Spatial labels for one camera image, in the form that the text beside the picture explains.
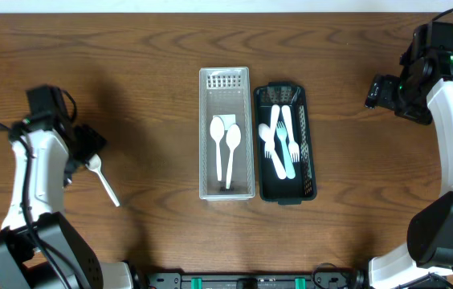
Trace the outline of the white plastic spoon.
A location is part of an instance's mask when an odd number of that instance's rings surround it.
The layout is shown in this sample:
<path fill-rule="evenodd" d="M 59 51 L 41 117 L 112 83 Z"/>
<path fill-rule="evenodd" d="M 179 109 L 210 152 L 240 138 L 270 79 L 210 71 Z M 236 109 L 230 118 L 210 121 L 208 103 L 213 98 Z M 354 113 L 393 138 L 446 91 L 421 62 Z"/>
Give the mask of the white plastic spoon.
<path fill-rule="evenodd" d="M 224 123 L 218 116 L 214 116 L 210 122 L 210 136 L 215 142 L 215 160 L 216 160 L 216 174 L 217 180 L 222 180 L 222 157 L 220 142 L 224 136 Z"/>
<path fill-rule="evenodd" d="M 227 135 L 226 135 L 226 144 L 230 150 L 229 160 L 228 160 L 227 170 L 226 170 L 226 190 L 229 190 L 231 187 L 234 152 L 235 152 L 235 149 L 239 146 L 240 141 L 241 141 L 240 128 L 237 124 L 233 124 L 230 126 L 229 130 L 227 131 Z"/>
<path fill-rule="evenodd" d="M 98 154 L 93 155 L 88 163 L 86 164 L 86 168 L 97 175 L 100 179 L 106 193 L 111 198 L 115 207 L 120 206 L 120 201 L 116 196 L 115 192 L 113 191 L 112 187 L 110 186 L 108 180 L 106 179 L 105 175 L 102 172 L 102 160 Z"/>

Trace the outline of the white plastic fork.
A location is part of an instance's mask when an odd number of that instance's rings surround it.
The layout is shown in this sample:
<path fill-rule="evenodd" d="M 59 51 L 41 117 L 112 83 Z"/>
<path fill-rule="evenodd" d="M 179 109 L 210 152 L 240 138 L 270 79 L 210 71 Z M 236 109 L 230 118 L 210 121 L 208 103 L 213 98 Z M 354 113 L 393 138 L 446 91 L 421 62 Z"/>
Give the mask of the white plastic fork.
<path fill-rule="evenodd" d="M 284 124 L 288 133 L 288 150 L 290 152 L 291 159 L 294 163 L 300 161 L 300 148 L 299 145 L 295 142 L 294 130 L 292 126 L 292 114 L 291 108 L 289 105 L 283 105 L 281 112 L 284 118 Z"/>

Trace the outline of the pale green plastic fork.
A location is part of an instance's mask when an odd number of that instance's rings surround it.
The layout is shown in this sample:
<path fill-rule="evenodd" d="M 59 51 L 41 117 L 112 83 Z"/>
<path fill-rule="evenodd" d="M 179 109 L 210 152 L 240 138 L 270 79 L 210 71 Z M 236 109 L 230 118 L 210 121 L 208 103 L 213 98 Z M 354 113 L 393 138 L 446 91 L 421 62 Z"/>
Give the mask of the pale green plastic fork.
<path fill-rule="evenodd" d="M 288 179 L 294 179 L 296 177 L 296 171 L 294 169 L 294 165 L 292 163 L 292 159 L 290 156 L 290 152 L 288 150 L 288 144 L 287 144 L 287 130 L 285 128 L 285 125 L 282 121 L 279 121 L 276 126 L 276 135 L 278 139 L 280 140 L 281 143 L 281 148 L 283 152 L 283 158 L 284 158 L 284 169 L 287 175 Z"/>

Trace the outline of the pale pink plastic fork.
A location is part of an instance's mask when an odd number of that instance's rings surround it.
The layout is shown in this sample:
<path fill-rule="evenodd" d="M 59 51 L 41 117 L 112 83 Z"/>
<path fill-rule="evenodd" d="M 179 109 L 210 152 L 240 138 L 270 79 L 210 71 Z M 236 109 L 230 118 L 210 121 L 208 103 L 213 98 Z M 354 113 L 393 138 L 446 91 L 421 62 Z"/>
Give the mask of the pale pink plastic fork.
<path fill-rule="evenodd" d="M 268 134 L 268 141 L 265 144 L 265 157 L 270 157 L 270 147 L 269 143 L 274 144 L 274 138 L 275 138 L 275 130 L 276 130 L 276 125 L 278 122 L 278 119 L 280 117 L 280 106 L 278 104 L 273 104 L 271 107 L 271 115 L 270 115 L 270 126 L 269 126 L 269 134 Z"/>

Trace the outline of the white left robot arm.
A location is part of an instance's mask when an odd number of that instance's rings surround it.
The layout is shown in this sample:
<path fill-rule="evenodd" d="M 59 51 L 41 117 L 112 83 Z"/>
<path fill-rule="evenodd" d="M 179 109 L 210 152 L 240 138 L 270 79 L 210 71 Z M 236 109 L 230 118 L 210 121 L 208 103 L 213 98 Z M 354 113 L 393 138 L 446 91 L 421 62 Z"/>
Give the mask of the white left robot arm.
<path fill-rule="evenodd" d="M 127 262 L 102 263 L 63 213 L 70 151 L 46 120 L 13 124 L 13 197 L 0 229 L 1 288 L 138 288 Z"/>

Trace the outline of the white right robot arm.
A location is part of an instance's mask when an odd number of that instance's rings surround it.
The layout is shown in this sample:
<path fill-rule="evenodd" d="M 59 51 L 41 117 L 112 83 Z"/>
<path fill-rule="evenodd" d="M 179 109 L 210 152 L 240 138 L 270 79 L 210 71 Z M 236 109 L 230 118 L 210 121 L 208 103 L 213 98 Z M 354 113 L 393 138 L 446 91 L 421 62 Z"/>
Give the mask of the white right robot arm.
<path fill-rule="evenodd" d="M 405 243 L 369 261 L 372 288 L 411 288 L 436 276 L 453 275 L 453 51 L 407 52 L 400 64 L 399 77 L 375 77 L 365 105 L 435 126 L 441 191 L 412 218 Z"/>

